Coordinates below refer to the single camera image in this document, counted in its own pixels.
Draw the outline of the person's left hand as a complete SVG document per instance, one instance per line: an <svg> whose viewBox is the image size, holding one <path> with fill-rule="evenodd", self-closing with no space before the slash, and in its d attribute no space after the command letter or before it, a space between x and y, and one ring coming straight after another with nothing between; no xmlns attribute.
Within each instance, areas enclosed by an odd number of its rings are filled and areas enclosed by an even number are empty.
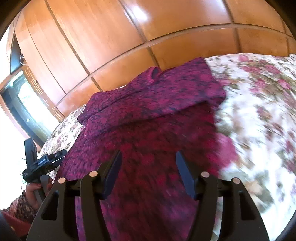
<svg viewBox="0 0 296 241"><path fill-rule="evenodd" d="M52 178L49 177L48 183L47 183L47 190L45 191L45 194L47 195L49 191L53 187ZM40 208L40 204L37 201L35 191L42 188L42 185L39 183L28 183L25 189L25 196L28 204L34 209L38 210Z"/></svg>

